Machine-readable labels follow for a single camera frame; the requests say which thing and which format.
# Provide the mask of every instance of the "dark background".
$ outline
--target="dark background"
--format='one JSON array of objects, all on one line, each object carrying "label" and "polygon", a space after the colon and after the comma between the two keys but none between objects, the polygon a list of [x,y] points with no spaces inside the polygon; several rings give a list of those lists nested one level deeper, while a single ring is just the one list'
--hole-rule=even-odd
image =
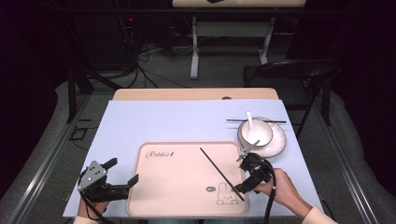
[{"label": "dark background", "polygon": [[[48,20],[33,1],[3,1],[1,4],[2,196],[46,129],[56,106],[55,88],[67,80],[72,64],[97,67],[117,66],[121,62],[120,68],[129,64],[122,62],[128,62],[128,50],[123,52],[125,48],[120,42],[117,42],[118,49],[123,54],[119,58],[96,61],[92,57],[95,55],[93,52],[84,50],[84,43],[91,43],[87,41],[88,37],[59,36],[64,34],[64,23]],[[352,0],[307,0],[305,8],[347,9],[351,13],[350,18],[300,20],[287,57],[334,58],[342,62],[344,70],[332,82],[332,89],[345,101],[346,110],[360,135],[367,163],[380,184],[396,196],[393,180],[396,176],[396,138],[393,136],[396,119],[392,112],[392,108],[396,107],[396,8],[374,1],[360,3]],[[103,30],[96,31],[105,33],[113,29],[111,22],[106,21],[105,25],[100,26]],[[155,25],[163,28],[174,21],[163,20],[163,23],[157,24],[154,21],[140,21],[141,24],[145,22],[151,24],[151,28]],[[72,29],[86,31],[81,25],[78,23]],[[169,46],[171,43],[168,29],[163,29],[161,34],[151,34],[149,28],[146,29],[152,39],[161,37],[157,39],[163,41],[160,44]],[[98,41],[106,39],[106,34],[101,32],[95,34]],[[64,38],[67,49],[59,45],[58,37]],[[114,36],[110,41],[117,39],[120,38]]]}]

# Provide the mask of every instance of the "wrist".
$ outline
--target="wrist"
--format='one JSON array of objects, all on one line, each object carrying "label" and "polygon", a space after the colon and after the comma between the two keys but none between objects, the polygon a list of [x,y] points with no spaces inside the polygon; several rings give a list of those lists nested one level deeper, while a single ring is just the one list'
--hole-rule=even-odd
[{"label": "wrist", "polygon": [[311,211],[312,206],[304,200],[297,203],[292,203],[288,206],[290,211],[294,213],[297,217],[304,219],[308,213]]},{"label": "wrist", "polygon": [[[90,203],[90,205],[93,207],[93,209],[96,210],[96,212],[100,215],[102,215],[108,206],[108,202],[105,203]],[[96,215],[95,212],[92,211],[92,209],[85,204],[82,200],[80,201],[80,205],[78,208],[78,216],[79,217],[86,217],[90,219],[98,219],[99,216]]]}]

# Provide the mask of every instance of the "saucer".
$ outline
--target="saucer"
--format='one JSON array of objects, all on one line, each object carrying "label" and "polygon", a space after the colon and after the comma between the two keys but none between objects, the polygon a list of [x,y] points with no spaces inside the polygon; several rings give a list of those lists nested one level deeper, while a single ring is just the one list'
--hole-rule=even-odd
[{"label": "saucer", "polygon": [[[261,120],[269,120],[266,118],[255,118]],[[286,146],[286,135],[280,126],[274,122],[267,123],[273,130],[273,138],[271,142],[262,147],[254,147],[251,152],[258,154],[261,157],[273,157],[279,154]],[[249,147],[248,143],[241,142],[243,148]]]}]

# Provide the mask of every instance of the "bowl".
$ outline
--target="bowl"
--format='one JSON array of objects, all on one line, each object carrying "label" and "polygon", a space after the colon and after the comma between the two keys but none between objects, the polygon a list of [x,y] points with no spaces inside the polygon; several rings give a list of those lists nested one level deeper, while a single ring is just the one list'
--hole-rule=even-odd
[{"label": "bowl", "polygon": [[[273,138],[273,130],[270,125],[268,125],[267,122],[261,120],[261,119],[252,119],[254,128],[256,129],[256,132],[258,132],[260,142],[257,144],[256,147],[262,147],[267,145],[268,143],[271,142]],[[253,146],[255,142],[249,142],[248,141],[248,133],[249,133],[250,127],[248,125],[248,121],[243,121],[241,125],[239,125],[238,128],[238,140],[241,143],[242,146]]]}]

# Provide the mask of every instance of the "pink tray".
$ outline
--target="pink tray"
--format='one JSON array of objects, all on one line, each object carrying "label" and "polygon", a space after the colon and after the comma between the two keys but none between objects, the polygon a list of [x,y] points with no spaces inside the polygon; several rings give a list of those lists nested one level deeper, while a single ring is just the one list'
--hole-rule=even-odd
[{"label": "pink tray", "polygon": [[233,185],[245,180],[234,142],[146,143],[139,149],[127,211],[135,217],[238,216],[248,210],[200,147]]}]

